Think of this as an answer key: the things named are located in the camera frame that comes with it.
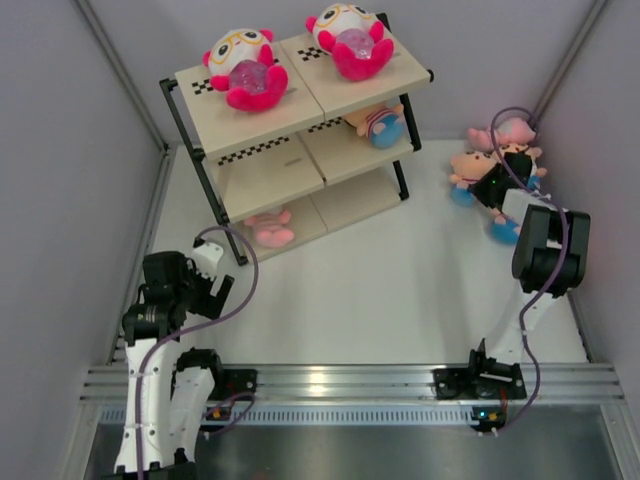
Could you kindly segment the white pink panda plush glasses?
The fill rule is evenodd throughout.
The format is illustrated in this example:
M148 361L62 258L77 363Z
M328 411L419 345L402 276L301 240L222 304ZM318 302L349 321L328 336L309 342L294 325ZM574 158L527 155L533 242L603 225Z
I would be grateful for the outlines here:
M275 62L269 29L232 29L204 52L210 84L225 94L229 107L249 113L275 107L288 85L287 70Z

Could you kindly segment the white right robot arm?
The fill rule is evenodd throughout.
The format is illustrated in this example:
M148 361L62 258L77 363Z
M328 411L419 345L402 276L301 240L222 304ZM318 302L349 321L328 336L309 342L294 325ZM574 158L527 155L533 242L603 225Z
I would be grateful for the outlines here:
M591 216L560 208L536 191L532 157L508 152L472 186L487 207L496 207L520 228L511 261L515 285L500 320L470 352L466 382L480 398L527 397L520 362L537 359L529 336L546 311L582 282Z

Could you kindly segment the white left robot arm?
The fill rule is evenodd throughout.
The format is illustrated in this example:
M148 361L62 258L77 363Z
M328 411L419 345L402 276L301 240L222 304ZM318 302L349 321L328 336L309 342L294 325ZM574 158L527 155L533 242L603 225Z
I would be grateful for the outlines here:
M127 403L113 479L193 479L195 449L206 402L219 397L226 376L213 349L182 343L188 314L208 320L222 312L233 278L212 289L224 253L217 244L190 255L164 251L143 260L143 283L122 318Z

